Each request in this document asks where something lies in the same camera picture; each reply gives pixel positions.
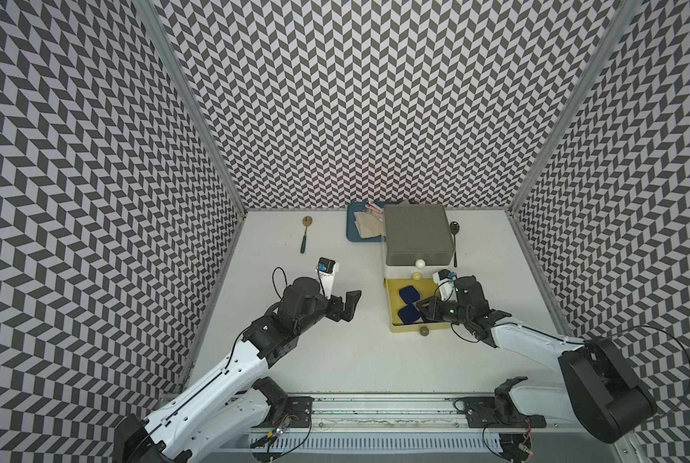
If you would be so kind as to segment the navy brooch box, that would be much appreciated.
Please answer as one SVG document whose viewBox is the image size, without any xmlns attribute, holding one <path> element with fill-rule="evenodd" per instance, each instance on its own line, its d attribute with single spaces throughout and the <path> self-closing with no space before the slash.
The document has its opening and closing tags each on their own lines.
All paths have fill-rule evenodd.
<svg viewBox="0 0 690 463">
<path fill-rule="evenodd" d="M 412 305 L 421 299 L 419 291 L 414 286 L 407 286 L 399 289 L 398 295 L 405 305 Z"/>
<path fill-rule="evenodd" d="M 397 311 L 398 319 L 403 325 L 412 325 L 421 322 L 420 311 L 413 305 L 409 304 Z"/>
</svg>

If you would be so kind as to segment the three-drawer storage cabinet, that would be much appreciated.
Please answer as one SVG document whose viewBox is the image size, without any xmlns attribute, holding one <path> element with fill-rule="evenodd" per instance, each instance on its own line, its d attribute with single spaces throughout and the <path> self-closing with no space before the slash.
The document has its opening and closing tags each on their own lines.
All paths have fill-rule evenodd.
<svg viewBox="0 0 690 463">
<path fill-rule="evenodd" d="M 386 204 L 381 239 L 382 269 L 389 312 L 389 330 L 424 336 L 446 329 L 445 322 L 403 325 L 397 311 L 404 306 L 399 289 L 414 286 L 421 299 L 434 294 L 433 274 L 452 264 L 453 246 L 445 207 L 441 204 Z"/>
</svg>

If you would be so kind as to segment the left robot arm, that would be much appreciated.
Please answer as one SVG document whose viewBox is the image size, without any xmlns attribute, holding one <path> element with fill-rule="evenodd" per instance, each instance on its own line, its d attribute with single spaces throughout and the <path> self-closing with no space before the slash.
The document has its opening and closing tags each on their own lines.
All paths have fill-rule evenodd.
<svg viewBox="0 0 690 463">
<path fill-rule="evenodd" d="M 269 376 L 279 360 L 320 320 L 353 319 L 362 294 L 331 294 L 333 277 L 300 277 L 235 339 L 200 380 L 139 419 L 115 429 L 113 462 L 200 462 L 267 420 L 283 417 L 287 394 Z"/>
</svg>

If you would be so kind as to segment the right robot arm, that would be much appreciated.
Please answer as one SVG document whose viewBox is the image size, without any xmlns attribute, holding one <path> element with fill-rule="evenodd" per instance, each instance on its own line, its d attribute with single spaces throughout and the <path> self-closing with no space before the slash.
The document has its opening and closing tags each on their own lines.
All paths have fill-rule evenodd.
<svg viewBox="0 0 690 463">
<path fill-rule="evenodd" d="M 561 377 L 546 383 L 525 376 L 505 380 L 479 408 L 490 422 L 510 428 L 557 419 L 612 444 L 657 415 L 657 401 L 610 339 L 584 341 L 544 331 L 491 308 L 476 277 L 438 277 L 434 294 L 414 305 L 423 319 L 461 325 L 478 343 L 515 352 Z"/>
</svg>

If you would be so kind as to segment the blue tray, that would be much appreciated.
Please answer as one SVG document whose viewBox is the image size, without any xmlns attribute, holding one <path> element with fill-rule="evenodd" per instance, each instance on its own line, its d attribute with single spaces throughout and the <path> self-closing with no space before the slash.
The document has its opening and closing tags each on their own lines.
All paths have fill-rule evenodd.
<svg viewBox="0 0 690 463">
<path fill-rule="evenodd" d="M 352 242 L 377 242 L 384 231 L 384 202 L 353 202 L 346 210 L 346 237 Z"/>
</svg>

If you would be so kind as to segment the beige folded napkin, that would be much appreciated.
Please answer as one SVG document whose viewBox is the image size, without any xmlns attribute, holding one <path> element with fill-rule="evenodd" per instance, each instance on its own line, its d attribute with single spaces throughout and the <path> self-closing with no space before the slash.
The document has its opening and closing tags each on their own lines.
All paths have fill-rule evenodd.
<svg viewBox="0 0 690 463">
<path fill-rule="evenodd" d="M 383 233 L 383 219 L 368 211 L 354 213 L 356 229 L 361 239 L 380 237 Z"/>
</svg>

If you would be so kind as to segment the black spoon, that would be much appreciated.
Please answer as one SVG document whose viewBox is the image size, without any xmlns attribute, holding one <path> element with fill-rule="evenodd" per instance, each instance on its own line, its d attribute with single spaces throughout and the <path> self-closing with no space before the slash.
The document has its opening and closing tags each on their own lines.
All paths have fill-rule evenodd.
<svg viewBox="0 0 690 463">
<path fill-rule="evenodd" d="M 452 221 L 449 223 L 449 231 L 451 233 L 452 237 L 452 246 L 453 246 L 453 266 L 457 267 L 458 266 L 458 254 L 457 254 L 457 235 L 460 233 L 460 224 L 456 221 Z"/>
</svg>

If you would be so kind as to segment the aluminium front rail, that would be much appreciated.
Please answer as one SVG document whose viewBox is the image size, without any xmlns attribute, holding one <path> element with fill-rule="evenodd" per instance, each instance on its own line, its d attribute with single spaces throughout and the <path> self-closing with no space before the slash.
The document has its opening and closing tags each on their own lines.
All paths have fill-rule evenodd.
<svg viewBox="0 0 690 463">
<path fill-rule="evenodd" d="M 287 397 L 277 395 L 275 401 L 270 401 L 264 393 L 248 389 L 200 406 L 196 412 L 192 405 L 182 405 L 177 397 L 150 413 L 140 424 L 153 442 L 164 442 L 167 447 L 214 439 L 222 444 L 239 435 L 272 429 L 268 422 L 271 406 Z M 455 410 L 453 402 L 461 397 L 455 394 L 313 394 L 311 397 L 314 402 L 309 429 L 315 432 L 438 433 L 481 429 L 469 428 L 465 416 Z"/>
</svg>

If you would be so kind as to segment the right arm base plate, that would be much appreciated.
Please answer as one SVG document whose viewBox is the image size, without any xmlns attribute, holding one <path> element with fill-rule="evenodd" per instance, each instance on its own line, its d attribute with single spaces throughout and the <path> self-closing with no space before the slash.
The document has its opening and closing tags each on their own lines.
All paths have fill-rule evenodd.
<svg viewBox="0 0 690 463">
<path fill-rule="evenodd" d="M 524 415 L 503 399 L 479 395 L 478 397 L 459 397 L 453 402 L 454 408 L 463 414 L 468 427 L 488 428 L 546 428 L 546 419 L 540 415 Z"/>
</svg>

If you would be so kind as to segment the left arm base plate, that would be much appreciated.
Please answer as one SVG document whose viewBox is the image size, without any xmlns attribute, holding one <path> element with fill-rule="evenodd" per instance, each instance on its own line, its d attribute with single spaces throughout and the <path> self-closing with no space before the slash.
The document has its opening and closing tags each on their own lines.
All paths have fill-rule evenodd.
<svg viewBox="0 0 690 463">
<path fill-rule="evenodd" d="M 309 429 L 312 422 L 313 402 L 314 398 L 309 395 L 287 397 L 271 406 L 268 422 L 275 428 L 289 418 L 290 428 Z"/>
</svg>

